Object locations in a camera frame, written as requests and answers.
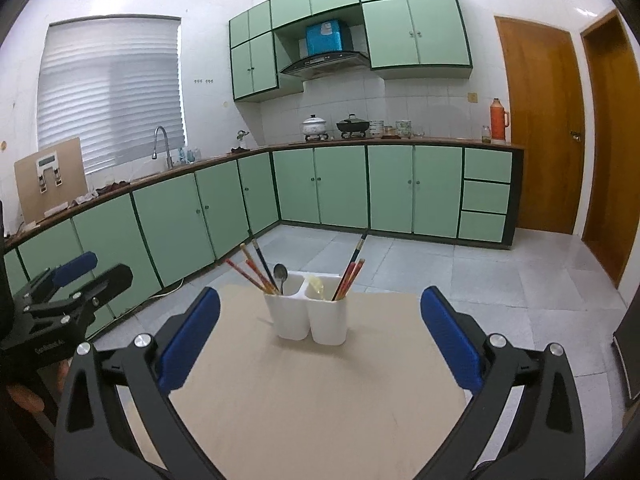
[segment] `metal spoon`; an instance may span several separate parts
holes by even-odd
[[[289,277],[287,267],[285,267],[283,264],[276,264],[276,266],[273,267],[273,277],[277,282],[280,282],[280,293],[284,294],[284,292],[282,291],[282,287],[284,286],[284,282],[286,282],[287,278]]]

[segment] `window blind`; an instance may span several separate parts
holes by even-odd
[[[184,146],[179,25],[131,17],[51,25],[38,82],[38,148],[80,137],[91,173],[151,156],[159,125],[170,149]]]

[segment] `faucet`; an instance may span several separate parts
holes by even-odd
[[[156,152],[156,147],[158,146],[158,130],[162,130],[162,134],[164,135],[164,147],[166,148],[166,165],[170,170],[174,167],[174,162],[171,160],[171,155],[169,155],[169,139],[166,136],[166,130],[162,126],[158,126],[156,128],[156,132],[154,133],[154,152],[151,155],[153,160],[158,158],[158,153]]]

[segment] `beige tabletop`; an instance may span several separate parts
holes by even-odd
[[[170,399],[228,480],[409,480],[465,408],[414,294],[349,294],[347,341],[279,339],[261,293],[228,285]],[[132,404],[132,430],[161,465]]]

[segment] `blue gripper pad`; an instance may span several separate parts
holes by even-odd
[[[477,394],[483,384],[480,356],[456,322],[455,310],[436,286],[422,293],[420,312],[458,386]]]
[[[97,265],[98,257],[94,253],[80,254],[70,262],[57,267],[53,273],[52,282],[55,286],[68,285],[80,276],[94,270]]]
[[[213,288],[205,287],[197,301],[157,360],[158,387],[165,395],[184,385],[220,318],[220,297]]]

